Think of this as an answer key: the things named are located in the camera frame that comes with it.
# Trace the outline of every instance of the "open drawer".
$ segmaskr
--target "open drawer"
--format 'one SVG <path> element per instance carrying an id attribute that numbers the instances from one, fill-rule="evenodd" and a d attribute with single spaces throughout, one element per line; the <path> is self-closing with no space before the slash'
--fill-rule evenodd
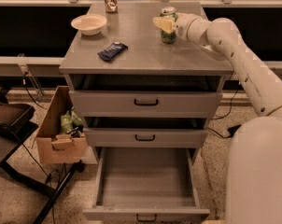
<path id="1" fill-rule="evenodd" d="M 88 220 L 192 221 L 209 215 L 192 185 L 185 148 L 104 147 Z"/>

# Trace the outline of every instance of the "tile floor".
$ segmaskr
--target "tile floor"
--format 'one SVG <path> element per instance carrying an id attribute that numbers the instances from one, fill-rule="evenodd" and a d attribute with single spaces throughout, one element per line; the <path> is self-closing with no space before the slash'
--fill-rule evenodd
<path id="1" fill-rule="evenodd" d="M 53 93 L 54 90 L 46 91 L 46 96 L 40 104 L 45 108 L 49 107 Z M 230 110 L 230 100 L 233 93 L 234 91 L 224 93 L 216 114 L 217 117 L 227 114 Z M 24 91 L 12 90 L 7 95 L 7 98 L 11 103 L 25 102 L 34 105 Z M 224 119 L 212 120 L 209 124 L 210 128 L 218 131 L 223 136 L 229 135 L 227 128 L 256 117 L 253 108 L 243 93 L 237 94 L 232 104 L 233 108 L 229 116 Z M 40 124 L 46 109 L 34 106 L 36 112 L 32 121 Z M 199 152 L 193 166 L 194 183 L 198 190 L 200 204 L 203 208 L 211 210 L 209 219 L 215 218 L 215 215 L 224 218 L 227 158 L 230 141 L 230 138 L 223 139 L 214 132 L 209 132 L 204 147 Z M 38 161 L 35 133 L 25 142 L 25 145 Z M 23 174 L 27 174 L 41 182 L 46 179 L 44 173 L 23 147 L 20 147 L 8 162 Z M 47 173 L 62 168 L 62 165 L 41 165 Z M 99 221 L 87 221 L 82 214 L 84 208 L 92 206 L 96 173 L 97 165 L 86 165 L 82 173 L 75 173 L 54 205 L 53 212 L 49 212 L 43 223 L 99 223 Z M 45 203 L 46 198 L 44 196 L 15 183 L 0 170 L 0 212 L 3 215 L 3 224 L 33 223 Z"/>

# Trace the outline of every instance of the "cardboard box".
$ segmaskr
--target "cardboard box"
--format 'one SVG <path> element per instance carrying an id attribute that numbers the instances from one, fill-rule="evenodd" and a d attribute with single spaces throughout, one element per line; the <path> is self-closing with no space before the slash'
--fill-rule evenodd
<path id="1" fill-rule="evenodd" d="M 87 141 L 85 137 L 73 138 L 60 142 L 55 148 L 52 142 L 60 133 L 60 116 L 67 110 L 71 110 L 73 104 L 69 96 L 69 89 L 65 86 L 57 87 L 57 90 L 50 102 L 49 110 L 42 121 L 37 136 L 37 148 L 41 163 L 74 163 L 82 158 L 88 163 L 97 163 L 94 154 L 87 152 Z"/>

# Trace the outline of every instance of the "gray drawer cabinet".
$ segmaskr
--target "gray drawer cabinet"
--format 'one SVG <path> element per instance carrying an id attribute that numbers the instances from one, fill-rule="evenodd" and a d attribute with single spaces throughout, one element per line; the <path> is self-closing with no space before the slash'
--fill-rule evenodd
<path id="1" fill-rule="evenodd" d="M 198 202 L 192 164 L 207 137 L 224 81 L 232 74 L 190 43 L 163 44 L 152 19 L 163 7 L 204 14 L 195 2 L 120 2 L 99 35 L 77 33 L 60 66 L 98 159 L 89 220 L 192 221 Z M 129 48 L 113 62 L 97 52 L 118 40 Z"/>

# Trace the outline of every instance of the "white robot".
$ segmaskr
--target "white robot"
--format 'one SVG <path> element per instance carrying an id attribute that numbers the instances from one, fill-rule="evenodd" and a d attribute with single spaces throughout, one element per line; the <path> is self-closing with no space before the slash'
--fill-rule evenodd
<path id="1" fill-rule="evenodd" d="M 258 114 L 232 140 L 225 223 L 282 223 L 282 80 L 247 47 L 228 19 L 179 14 L 176 22 L 155 18 L 154 24 L 168 33 L 175 30 L 178 38 L 216 59 L 224 56 Z"/>

